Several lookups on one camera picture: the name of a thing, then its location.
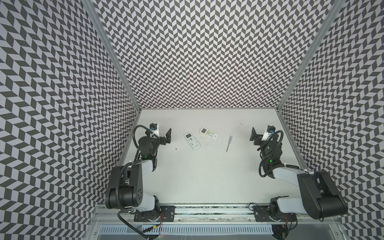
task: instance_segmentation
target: patterned wall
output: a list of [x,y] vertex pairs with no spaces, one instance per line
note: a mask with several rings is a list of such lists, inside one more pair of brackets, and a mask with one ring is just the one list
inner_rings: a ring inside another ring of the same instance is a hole
[[308,166],[345,196],[352,239],[384,239],[383,16],[380,0],[347,1],[283,109]]
[[273,107],[333,0],[94,0],[143,108]]
[[1,0],[0,239],[79,239],[134,115],[79,0]]

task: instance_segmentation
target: screwdriver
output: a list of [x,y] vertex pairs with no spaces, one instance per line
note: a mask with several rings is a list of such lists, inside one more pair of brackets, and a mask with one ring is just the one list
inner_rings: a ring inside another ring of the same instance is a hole
[[228,152],[229,144],[230,144],[231,141],[232,141],[232,137],[233,137],[233,134],[229,135],[228,146],[227,146],[227,150],[226,150],[226,152]]

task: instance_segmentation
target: remote control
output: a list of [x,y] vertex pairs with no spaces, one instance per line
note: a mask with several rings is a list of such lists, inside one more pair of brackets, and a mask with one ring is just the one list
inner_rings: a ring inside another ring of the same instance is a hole
[[209,130],[206,127],[202,127],[199,131],[199,133],[203,134],[206,137],[209,137],[210,139],[216,141],[216,139],[219,137],[219,134],[215,133],[214,131]]
[[197,150],[201,147],[200,143],[197,141],[197,139],[195,139],[192,133],[187,132],[186,134],[184,134],[184,137],[194,150]]

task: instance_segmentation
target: black and white geometric wallpaper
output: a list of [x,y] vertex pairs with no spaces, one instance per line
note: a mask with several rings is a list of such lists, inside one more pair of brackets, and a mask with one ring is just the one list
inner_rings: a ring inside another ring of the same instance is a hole
[[349,206],[351,239],[384,239],[384,4],[346,1],[283,115]]
[[79,0],[1,0],[0,239],[80,239],[135,114]]
[[142,108],[274,107],[333,0],[93,0]]

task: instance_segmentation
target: white table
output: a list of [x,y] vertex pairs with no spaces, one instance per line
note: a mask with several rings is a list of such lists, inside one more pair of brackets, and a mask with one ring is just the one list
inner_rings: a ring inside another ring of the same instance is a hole
[[[258,146],[249,141],[252,127],[263,134],[267,125],[283,130],[274,109],[175,109],[142,110],[138,124],[158,123],[160,136],[172,128],[172,142],[160,145],[157,168],[143,177],[147,194],[162,204],[269,203],[272,197],[300,196],[299,188],[287,182],[262,178]],[[207,127],[220,134],[213,141],[199,133]],[[191,132],[202,145],[193,150],[183,135]],[[226,152],[229,135],[232,143]],[[136,140],[144,136],[138,128]],[[299,166],[291,145],[283,138],[281,161]],[[136,153],[130,144],[125,164]]]

